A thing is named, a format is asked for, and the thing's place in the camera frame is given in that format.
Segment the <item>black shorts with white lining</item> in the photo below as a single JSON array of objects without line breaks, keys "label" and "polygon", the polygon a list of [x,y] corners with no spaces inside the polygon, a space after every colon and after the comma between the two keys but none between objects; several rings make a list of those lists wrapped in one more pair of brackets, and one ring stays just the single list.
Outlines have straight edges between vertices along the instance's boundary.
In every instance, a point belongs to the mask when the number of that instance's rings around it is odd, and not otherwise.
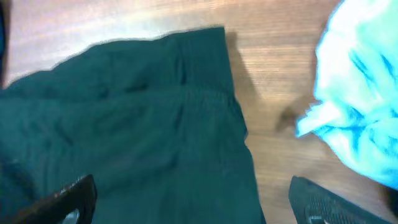
[{"label": "black shorts with white lining", "polygon": [[94,177],[94,223],[264,223],[222,27],[96,45],[1,91],[1,217]]}]

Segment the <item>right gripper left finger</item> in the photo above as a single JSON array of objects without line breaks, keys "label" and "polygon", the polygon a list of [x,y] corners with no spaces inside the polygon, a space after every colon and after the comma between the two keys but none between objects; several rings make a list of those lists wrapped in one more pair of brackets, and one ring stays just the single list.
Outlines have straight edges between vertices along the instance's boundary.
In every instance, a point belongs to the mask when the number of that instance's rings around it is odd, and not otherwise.
[{"label": "right gripper left finger", "polygon": [[76,224],[91,224],[97,196],[93,176],[86,175],[19,211],[9,223],[54,224],[71,220]]}]

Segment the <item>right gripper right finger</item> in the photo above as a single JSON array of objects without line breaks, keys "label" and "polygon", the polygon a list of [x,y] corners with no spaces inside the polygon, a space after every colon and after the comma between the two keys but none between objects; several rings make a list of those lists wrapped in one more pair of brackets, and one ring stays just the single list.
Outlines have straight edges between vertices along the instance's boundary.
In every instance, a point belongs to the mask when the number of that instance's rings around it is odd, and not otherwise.
[{"label": "right gripper right finger", "polygon": [[304,177],[292,177],[289,202],[298,224],[390,224]]}]

